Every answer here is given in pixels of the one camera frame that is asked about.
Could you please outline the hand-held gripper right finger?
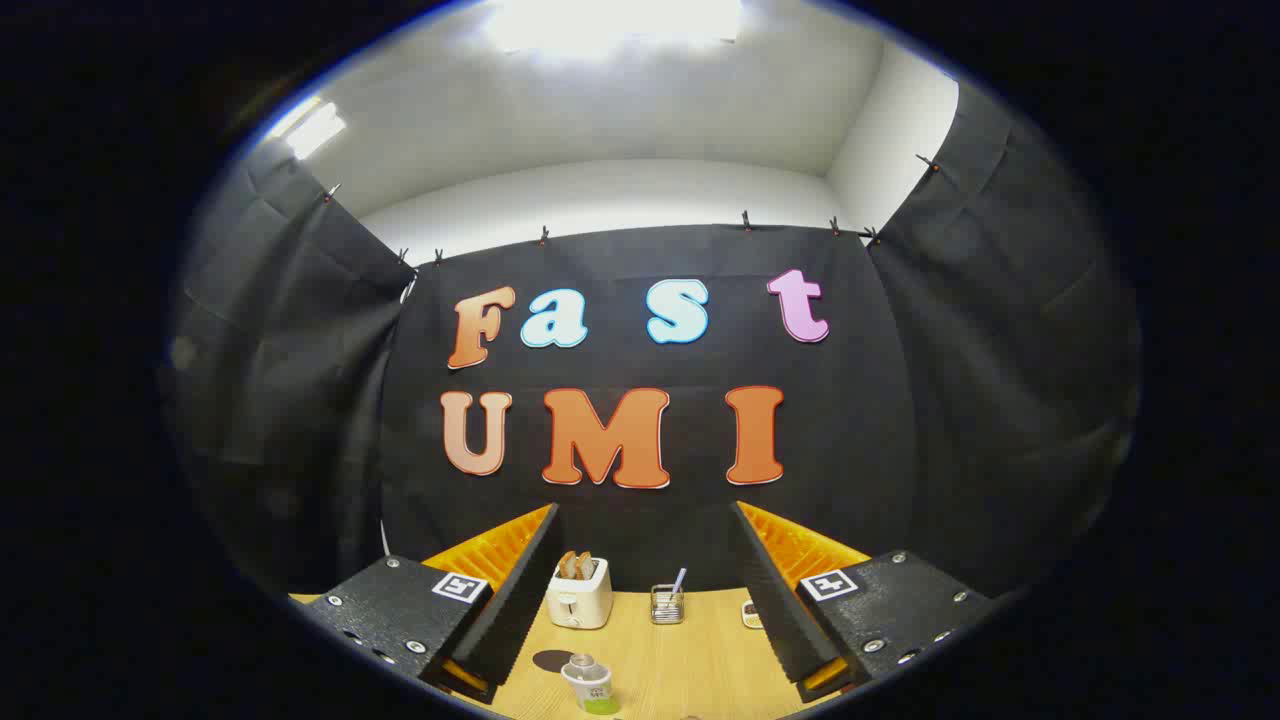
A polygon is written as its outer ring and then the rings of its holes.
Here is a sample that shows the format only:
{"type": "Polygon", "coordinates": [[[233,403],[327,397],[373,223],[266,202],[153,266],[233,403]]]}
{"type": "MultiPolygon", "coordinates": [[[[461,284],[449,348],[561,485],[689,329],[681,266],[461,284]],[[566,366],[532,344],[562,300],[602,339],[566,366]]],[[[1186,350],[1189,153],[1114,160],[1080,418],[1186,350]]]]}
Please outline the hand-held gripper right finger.
{"type": "Polygon", "coordinates": [[[741,583],[804,702],[924,662],[998,609],[918,553],[870,556],[744,501],[730,516],[741,583]]]}

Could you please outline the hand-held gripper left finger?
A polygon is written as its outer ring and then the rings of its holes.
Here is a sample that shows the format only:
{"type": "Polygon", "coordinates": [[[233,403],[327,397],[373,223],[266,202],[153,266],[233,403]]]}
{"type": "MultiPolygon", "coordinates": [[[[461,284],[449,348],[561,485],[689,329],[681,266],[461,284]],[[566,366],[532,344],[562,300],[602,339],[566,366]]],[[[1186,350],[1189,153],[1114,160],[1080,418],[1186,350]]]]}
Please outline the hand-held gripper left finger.
{"type": "Polygon", "coordinates": [[[300,606],[338,643],[489,705],[540,612],[563,524],[548,503],[438,555],[388,555],[300,606]]]}

